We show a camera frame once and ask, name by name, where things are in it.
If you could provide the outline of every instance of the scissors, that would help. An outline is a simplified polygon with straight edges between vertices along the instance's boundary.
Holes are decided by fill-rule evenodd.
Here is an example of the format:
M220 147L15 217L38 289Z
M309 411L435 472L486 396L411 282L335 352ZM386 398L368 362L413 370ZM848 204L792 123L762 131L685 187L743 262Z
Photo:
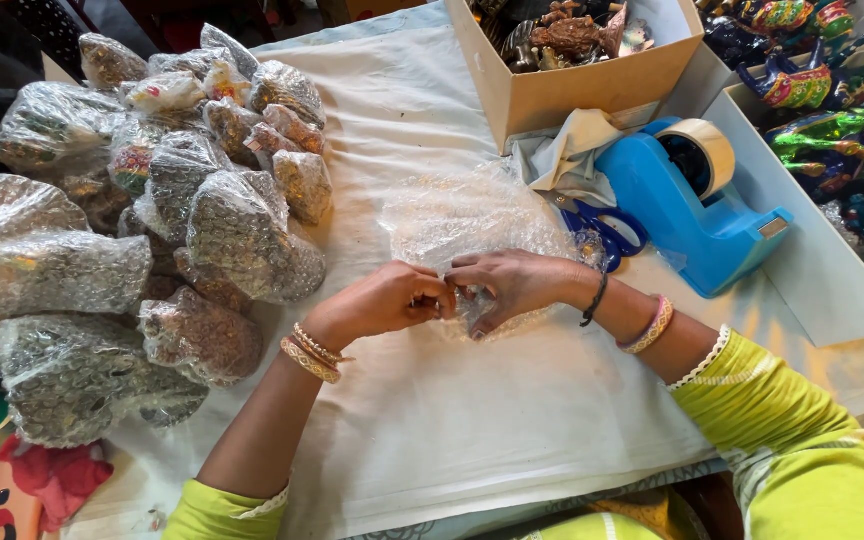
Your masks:
M618 270L622 264L623 257L634 257L645 249L649 241L649 234L642 227L642 223L632 215L619 208L600 208L579 199L556 197L556 206L565 220L565 226L576 234L577 240L585 231L596 231L602 239L602 246L606 250L606 272L611 274ZM625 225L625 228L633 235L637 243L632 243L617 227L603 221L602 217L610 217Z

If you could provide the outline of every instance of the lace cuff trim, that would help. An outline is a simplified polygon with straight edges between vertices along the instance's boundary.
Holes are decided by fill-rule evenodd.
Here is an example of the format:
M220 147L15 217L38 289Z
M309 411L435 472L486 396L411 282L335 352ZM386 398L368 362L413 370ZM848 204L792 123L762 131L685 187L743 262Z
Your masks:
M732 329L729 325L722 325L722 328L719 329L719 339L715 342L715 347L712 347L712 352L705 357L705 360L702 360L702 363L697 365L695 369L692 370L692 373L683 376L678 380L675 384L669 384L665 388L669 392L674 392L679 388L688 385L689 383L695 381L696 377L702 375L702 372L706 371L706 368L713 365L713 361L718 358L719 353L722 352L723 349L726 348L726 345L729 343L729 336L732 335Z
M264 516L269 512L273 512L275 510L279 510L285 506L285 504L289 500L289 486L285 486L285 489L282 490L278 495L266 500L256 509L248 510L246 513L241 516L230 516L233 520L248 520L252 518L258 518L259 516Z

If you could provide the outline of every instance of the hand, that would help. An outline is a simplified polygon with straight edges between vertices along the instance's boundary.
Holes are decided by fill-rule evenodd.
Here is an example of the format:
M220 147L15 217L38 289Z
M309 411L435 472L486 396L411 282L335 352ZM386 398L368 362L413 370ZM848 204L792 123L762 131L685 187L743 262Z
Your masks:
M517 315L567 302L572 286L588 281L591 273L587 266L567 258L504 250L456 258L445 282L458 287L467 300L475 298L469 286L481 286L484 294L494 297L492 310L472 326L470 335L479 340Z
M320 303L302 323L338 354L358 338L379 336L455 314L455 288L434 270L394 260Z

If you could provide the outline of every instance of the pink bangle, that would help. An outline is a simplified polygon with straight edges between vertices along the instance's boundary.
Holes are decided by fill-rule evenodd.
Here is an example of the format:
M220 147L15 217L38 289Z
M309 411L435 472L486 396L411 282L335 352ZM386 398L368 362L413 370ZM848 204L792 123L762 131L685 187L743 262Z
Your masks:
M659 294L658 298L658 313L655 313L655 318L652 321L652 325L649 326L649 329L645 330L645 333L635 341L632 341L628 345L623 345L615 340L615 345L623 352L628 353L629 355L637 355L642 351L646 350L653 343L656 342L669 327L669 323L672 322L672 315L675 314L675 307L672 305L672 301L667 299L665 296Z

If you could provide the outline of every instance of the lime green sleeve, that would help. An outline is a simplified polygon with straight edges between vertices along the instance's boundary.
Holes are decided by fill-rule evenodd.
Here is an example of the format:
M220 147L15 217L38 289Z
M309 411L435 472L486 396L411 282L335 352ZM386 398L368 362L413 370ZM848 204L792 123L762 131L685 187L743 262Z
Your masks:
M271 500L239 497L190 479L162 540L275 540L287 492Z
M746 538L864 538L864 429L738 333L719 347L672 396L728 462Z

